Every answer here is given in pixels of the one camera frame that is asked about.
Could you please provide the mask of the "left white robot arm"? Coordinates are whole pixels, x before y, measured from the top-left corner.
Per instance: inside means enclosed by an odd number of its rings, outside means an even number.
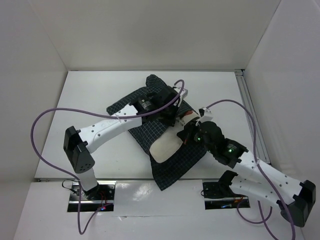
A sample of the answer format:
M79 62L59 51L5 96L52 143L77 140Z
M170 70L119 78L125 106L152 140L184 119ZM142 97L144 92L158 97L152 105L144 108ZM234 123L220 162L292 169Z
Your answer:
M135 97L109 118L79 130L71 126L64 135L63 150L81 184L81 194L88 200L102 191L95 177L92 153L114 137L147 122L160 122L172 127L188 91L182 87L165 86L158 93Z

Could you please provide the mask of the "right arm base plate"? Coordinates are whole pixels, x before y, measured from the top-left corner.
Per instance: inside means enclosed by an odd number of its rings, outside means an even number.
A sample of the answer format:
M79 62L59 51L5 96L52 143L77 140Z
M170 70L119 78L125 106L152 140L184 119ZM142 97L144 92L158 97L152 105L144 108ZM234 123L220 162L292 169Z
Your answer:
M205 210L250 208L247 196L233 193L218 181L204 181L200 194L204 198Z

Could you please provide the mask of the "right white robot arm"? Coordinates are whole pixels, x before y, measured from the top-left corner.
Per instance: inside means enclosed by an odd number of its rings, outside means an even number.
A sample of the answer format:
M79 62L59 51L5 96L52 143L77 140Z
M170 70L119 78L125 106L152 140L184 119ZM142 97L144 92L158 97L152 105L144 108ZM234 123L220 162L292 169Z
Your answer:
M177 136L184 144L205 147L220 164L229 167L219 179L223 196L253 197L271 207L297 227L304 227L316 202L316 185L294 179L273 168L235 140L226 138L212 121L189 122Z

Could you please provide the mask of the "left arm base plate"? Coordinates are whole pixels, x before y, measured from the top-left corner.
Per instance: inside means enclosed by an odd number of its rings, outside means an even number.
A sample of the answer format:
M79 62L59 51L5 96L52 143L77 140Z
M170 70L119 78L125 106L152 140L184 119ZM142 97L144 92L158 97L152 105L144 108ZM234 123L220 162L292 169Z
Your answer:
M69 200L67 212L76 213L78 211L78 204L80 203L80 212L113 212L116 182L115 181L98 181L98 189L86 194L82 190L80 196L79 183L72 180L71 186L65 186L65 181L62 182L62 187L69 191Z

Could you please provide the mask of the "dark checked pillowcase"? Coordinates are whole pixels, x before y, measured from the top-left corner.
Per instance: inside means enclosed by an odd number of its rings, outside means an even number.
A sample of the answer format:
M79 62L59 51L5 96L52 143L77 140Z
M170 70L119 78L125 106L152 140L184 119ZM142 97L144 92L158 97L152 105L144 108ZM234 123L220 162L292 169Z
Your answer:
M201 145L184 144L177 133L199 115L185 101L178 111L175 126L149 121L128 132L149 156L153 179L160 190L165 190L187 173L205 154Z

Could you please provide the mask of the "cream pillow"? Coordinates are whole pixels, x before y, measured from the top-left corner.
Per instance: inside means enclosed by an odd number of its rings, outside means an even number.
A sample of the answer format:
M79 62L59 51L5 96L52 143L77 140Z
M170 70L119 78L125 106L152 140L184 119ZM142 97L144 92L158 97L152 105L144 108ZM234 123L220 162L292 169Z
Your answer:
M182 117L178 117L174 126L169 126L150 146L149 152L152 158L161 164L172 157L183 144L177 133L181 132L188 122L198 118L199 115L193 110L189 110Z

